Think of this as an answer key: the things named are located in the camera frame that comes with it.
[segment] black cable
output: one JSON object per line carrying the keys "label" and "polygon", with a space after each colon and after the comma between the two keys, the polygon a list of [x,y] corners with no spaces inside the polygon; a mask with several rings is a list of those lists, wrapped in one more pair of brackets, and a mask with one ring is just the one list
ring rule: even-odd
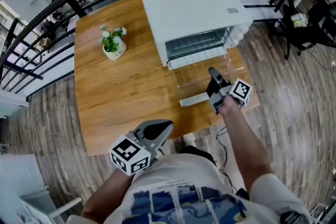
{"label": "black cable", "polygon": [[307,50],[307,52],[309,52],[310,55],[312,55],[314,57],[314,59],[316,60],[316,62],[320,65],[320,67],[322,67],[324,70],[328,70],[330,71],[331,73],[334,73],[334,71],[331,69],[331,68],[327,68],[327,67],[324,67],[320,61],[315,57],[314,54],[312,54],[309,50]]}
{"label": "black cable", "polygon": [[165,155],[162,149],[158,148],[157,150],[160,151],[163,156]]}
{"label": "black cable", "polygon": [[224,160],[224,164],[221,166],[221,168],[218,170],[221,174],[223,174],[224,176],[227,177],[227,179],[229,180],[229,183],[231,185],[231,191],[233,193],[233,189],[236,190],[236,192],[238,192],[238,190],[236,189],[236,187],[232,184],[232,181],[231,181],[231,178],[229,177],[229,175],[224,171],[225,167],[226,167],[226,163],[227,163],[227,147],[221,142],[219,141],[218,137],[220,135],[223,135],[223,134],[226,134],[227,133],[227,129],[226,129],[226,126],[221,128],[218,132],[217,132],[217,135],[216,135],[216,140],[221,144],[221,146],[223,147],[224,149],[224,152],[225,152],[225,160]]}

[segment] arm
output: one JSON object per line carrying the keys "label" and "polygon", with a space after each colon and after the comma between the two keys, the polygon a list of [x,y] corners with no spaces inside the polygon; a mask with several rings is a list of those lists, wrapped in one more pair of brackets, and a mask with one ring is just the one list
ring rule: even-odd
{"label": "arm", "polygon": [[272,173],[268,154],[232,97],[224,97],[223,106],[218,110],[225,122],[246,190],[250,193],[257,178]]}
{"label": "arm", "polygon": [[130,187],[133,176],[128,176],[119,169],[85,203],[82,217],[102,224],[120,205]]}

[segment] shoe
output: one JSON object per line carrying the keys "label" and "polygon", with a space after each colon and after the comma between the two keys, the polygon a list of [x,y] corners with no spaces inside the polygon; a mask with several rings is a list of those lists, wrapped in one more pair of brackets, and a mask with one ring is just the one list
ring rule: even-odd
{"label": "shoe", "polygon": [[196,147],[195,135],[193,133],[183,135],[183,141],[185,143],[185,146]]}

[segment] white t-shirt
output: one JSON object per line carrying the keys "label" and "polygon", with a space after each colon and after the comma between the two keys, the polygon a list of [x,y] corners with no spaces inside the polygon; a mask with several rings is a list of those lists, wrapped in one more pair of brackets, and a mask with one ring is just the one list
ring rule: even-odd
{"label": "white t-shirt", "polygon": [[[161,157],[136,176],[122,204],[104,224],[280,223],[280,215],[295,211],[310,223],[302,202],[273,174],[252,185],[250,201],[231,195],[215,165],[192,154]],[[70,216],[67,224],[94,224]]]}

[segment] potted plant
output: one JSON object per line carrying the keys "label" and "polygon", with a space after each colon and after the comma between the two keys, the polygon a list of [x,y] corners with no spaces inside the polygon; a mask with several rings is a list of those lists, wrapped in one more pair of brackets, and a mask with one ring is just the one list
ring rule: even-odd
{"label": "potted plant", "polygon": [[103,44],[103,51],[110,60],[117,60],[120,58],[127,49],[124,41],[121,40],[121,36],[127,34],[124,27],[116,28],[113,32],[110,32],[106,26],[101,26],[100,30],[103,30],[103,36],[100,42]]}

